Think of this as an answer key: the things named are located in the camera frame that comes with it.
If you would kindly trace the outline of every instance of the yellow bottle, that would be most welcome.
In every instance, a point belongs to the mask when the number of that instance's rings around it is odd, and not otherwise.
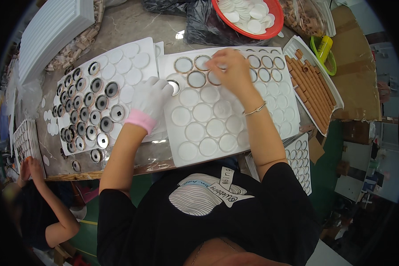
[[[332,39],[325,35],[322,37],[321,43],[318,46],[318,56],[321,58],[322,62],[327,60],[328,54],[330,53],[333,41]]]

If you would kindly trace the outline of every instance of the black plastic bag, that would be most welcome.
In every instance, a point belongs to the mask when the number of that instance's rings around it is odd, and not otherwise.
[[[186,9],[189,1],[141,0],[141,3],[146,11],[186,17]]]
[[[189,3],[183,40],[188,44],[221,46],[267,46],[270,41],[252,39],[229,27],[216,13],[211,0]]]

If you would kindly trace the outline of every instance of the pink glove cuff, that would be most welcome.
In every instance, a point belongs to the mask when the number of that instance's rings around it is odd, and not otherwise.
[[[141,110],[132,109],[124,123],[141,126],[148,132],[148,135],[150,135],[156,125],[156,120]]]

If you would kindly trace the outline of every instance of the green plastic container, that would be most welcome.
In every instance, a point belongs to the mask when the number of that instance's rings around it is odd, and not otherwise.
[[[335,73],[337,72],[337,65],[335,63],[335,58],[334,55],[332,53],[332,51],[330,51],[330,53],[328,54],[327,60],[325,62],[323,62],[321,60],[321,58],[318,55],[318,49],[317,47],[319,46],[319,44],[321,43],[322,38],[321,37],[314,37],[312,36],[310,38],[310,48],[312,49],[312,51],[314,52],[316,58],[318,59],[318,61],[321,63],[321,65],[324,67],[325,71],[328,73],[328,75],[330,76],[334,76]]]

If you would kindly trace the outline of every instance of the red basket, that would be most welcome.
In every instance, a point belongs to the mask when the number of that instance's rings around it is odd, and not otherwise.
[[[220,8],[217,4],[217,0],[211,0],[211,2],[213,3],[213,7],[216,10],[216,13],[219,15],[221,19],[223,19],[223,21],[226,24],[229,25],[229,27],[233,28],[235,31],[247,37],[258,40],[266,40],[275,37],[281,31],[282,26],[284,25],[284,15],[282,13],[282,8],[278,0],[263,0],[263,1],[266,3],[266,5],[268,5],[269,12],[275,16],[275,24],[270,28],[267,28],[266,33],[260,35],[254,35],[246,31],[243,31],[242,29],[234,25],[232,22],[230,22],[220,11]]]

